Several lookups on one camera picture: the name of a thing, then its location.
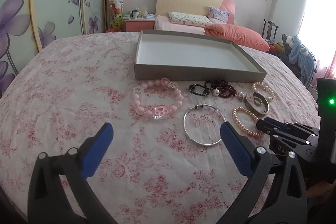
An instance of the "gray box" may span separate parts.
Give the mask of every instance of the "gray box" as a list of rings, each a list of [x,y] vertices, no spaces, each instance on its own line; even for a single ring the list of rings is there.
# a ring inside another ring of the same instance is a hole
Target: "gray box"
[[[141,31],[134,71],[137,80],[174,81],[262,82],[267,74],[232,41],[158,30]]]

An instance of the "nightstand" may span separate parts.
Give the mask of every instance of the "nightstand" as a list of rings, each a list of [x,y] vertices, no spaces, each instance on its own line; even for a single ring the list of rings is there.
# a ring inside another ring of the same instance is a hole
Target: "nightstand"
[[[140,32],[141,30],[154,30],[155,18],[124,19],[126,32]]]

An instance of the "floral bedsheet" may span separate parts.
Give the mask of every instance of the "floral bedsheet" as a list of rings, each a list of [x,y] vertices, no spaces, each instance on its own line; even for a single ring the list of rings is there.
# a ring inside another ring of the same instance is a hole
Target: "floral bedsheet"
[[[0,184],[26,213],[31,173],[37,155],[65,153],[96,134],[104,122],[114,139],[95,175],[93,191],[118,223],[216,223],[239,194],[246,177],[239,174],[224,144],[199,147],[186,138],[187,107],[207,103],[231,122],[238,99],[199,97],[191,82],[178,82],[185,96],[182,110],[163,121],[147,121],[131,106],[134,57],[139,33],[106,33],[59,39],[39,53],[14,79],[0,100]],[[268,72],[264,83],[276,97],[268,116],[318,127],[320,119],[310,93],[276,57],[244,49]],[[249,83],[232,83],[251,92]],[[142,104],[171,104],[166,92],[151,89]],[[249,117],[239,119],[251,130]],[[187,130],[199,140],[216,140],[221,117],[191,112]],[[250,138],[268,147],[269,137]],[[65,177],[64,189],[76,213],[82,214]],[[271,185],[264,187],[253,213],[260,210]]]

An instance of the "chair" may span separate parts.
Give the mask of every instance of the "chair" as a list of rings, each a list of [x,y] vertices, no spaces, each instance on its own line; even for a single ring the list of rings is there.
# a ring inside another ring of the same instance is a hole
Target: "chair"
[[[271,32],[272,32],[272,28],[275,27],[275,32],[274,32],[274,37],[273,39],[275,39],[275,34],[277,33],[277,29],[279,28],[279,26],[276,26],[273,22],[268,21],[266,18],[264,18],[264,28],[262,29],[262,37],[264,37],[264,32],[265,32],[265,27],[266,27],[266,23],[268,23],[268,28],[267,28],[267,34],[266,34],[266,39],[271,39]]]

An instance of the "headboard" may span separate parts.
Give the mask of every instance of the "headboard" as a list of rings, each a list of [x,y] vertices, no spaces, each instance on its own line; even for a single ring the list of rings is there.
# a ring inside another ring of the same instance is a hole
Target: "headboard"
[[[168,16],[169,12],[180,12],[208,16],[209,6],[230,12],[228,23],[233,23],[235,3],[230,0],[156,0],[155,14]]]

